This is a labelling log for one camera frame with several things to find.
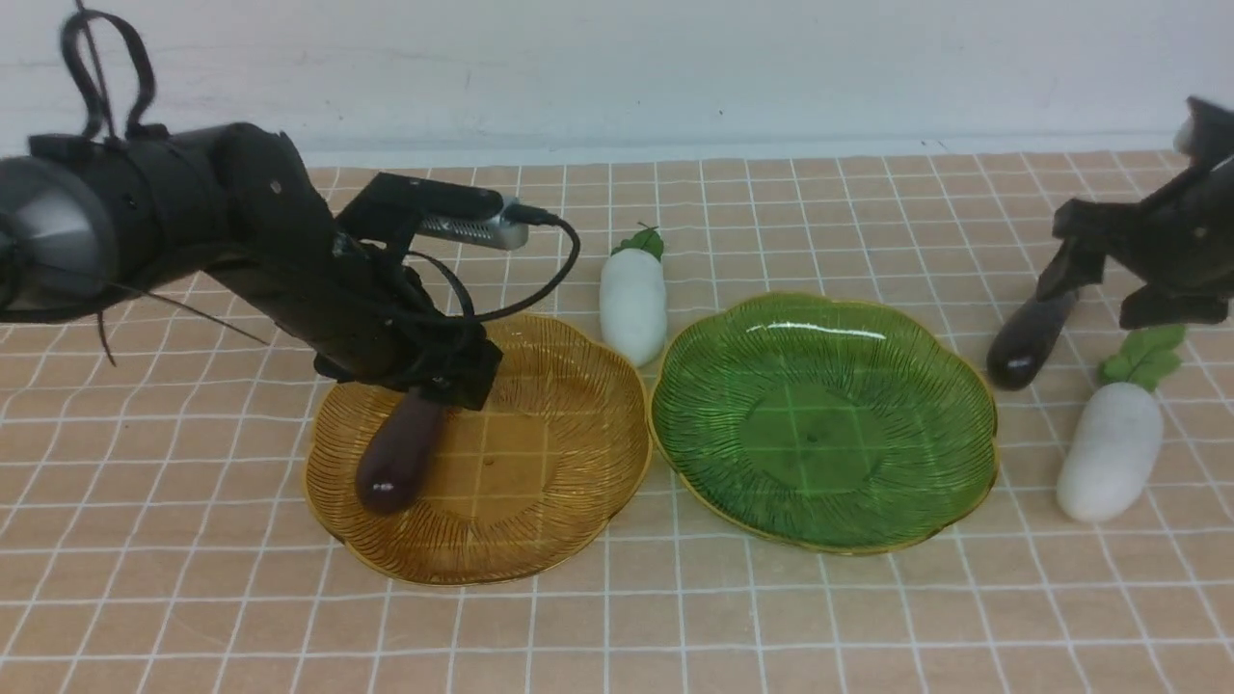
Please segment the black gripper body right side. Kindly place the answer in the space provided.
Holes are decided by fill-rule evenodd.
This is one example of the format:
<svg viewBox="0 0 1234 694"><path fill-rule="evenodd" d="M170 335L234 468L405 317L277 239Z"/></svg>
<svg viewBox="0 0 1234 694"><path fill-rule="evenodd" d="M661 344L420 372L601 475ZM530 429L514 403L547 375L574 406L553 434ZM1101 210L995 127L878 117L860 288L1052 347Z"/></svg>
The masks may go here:
<svg viewBox="0 0 1234 694"><path fill-rule="evenodd" d="M1187 98L1175 149L1187 167L1137 203L1071 199L1055 211L1054 237L1106 251L1146 285L1215 290L1232 273L1232 109Z"/></svg>

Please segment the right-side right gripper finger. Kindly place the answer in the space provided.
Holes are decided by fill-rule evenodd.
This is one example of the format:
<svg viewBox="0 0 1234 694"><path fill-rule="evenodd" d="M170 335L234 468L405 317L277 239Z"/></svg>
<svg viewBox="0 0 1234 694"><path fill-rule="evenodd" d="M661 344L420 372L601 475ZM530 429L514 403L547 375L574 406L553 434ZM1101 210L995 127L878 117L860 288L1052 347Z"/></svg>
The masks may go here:
<svg viewBox="0 0 1234 694"><path fill-rule="evenodd" d="M1135 331L1169 325L1218 325L1229 317L1229 312L1228 299L1172 295L1145 285L1123 300L1119 328Z"/></svg>

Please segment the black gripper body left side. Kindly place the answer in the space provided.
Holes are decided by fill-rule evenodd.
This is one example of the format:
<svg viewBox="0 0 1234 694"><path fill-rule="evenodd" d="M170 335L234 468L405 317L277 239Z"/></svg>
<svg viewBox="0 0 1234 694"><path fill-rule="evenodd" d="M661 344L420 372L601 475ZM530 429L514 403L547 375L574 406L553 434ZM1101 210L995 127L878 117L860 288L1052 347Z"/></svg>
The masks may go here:
<svg viewBox="0 0 1234 694"><path fill-rule="evenodd" d="M318 370L476 412L502 361L486 330L448 316L385 254L334 226L251 233L209 277L317 353Z"/></svg>

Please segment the right-side right gripper black finger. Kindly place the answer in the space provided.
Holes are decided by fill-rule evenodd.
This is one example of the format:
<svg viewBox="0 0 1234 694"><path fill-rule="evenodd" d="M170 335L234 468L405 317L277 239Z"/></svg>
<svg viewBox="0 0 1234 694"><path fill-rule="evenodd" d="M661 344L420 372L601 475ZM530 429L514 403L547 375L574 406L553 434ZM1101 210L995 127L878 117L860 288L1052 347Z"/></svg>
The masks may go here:
<svg viewBox="0 0 1234 694"><path fill-rule="evenodd" d="M1037 301L1053 303L1066 293L1104 280L1106 251L1083 240L1065 240L1037 278Z"/></svg>

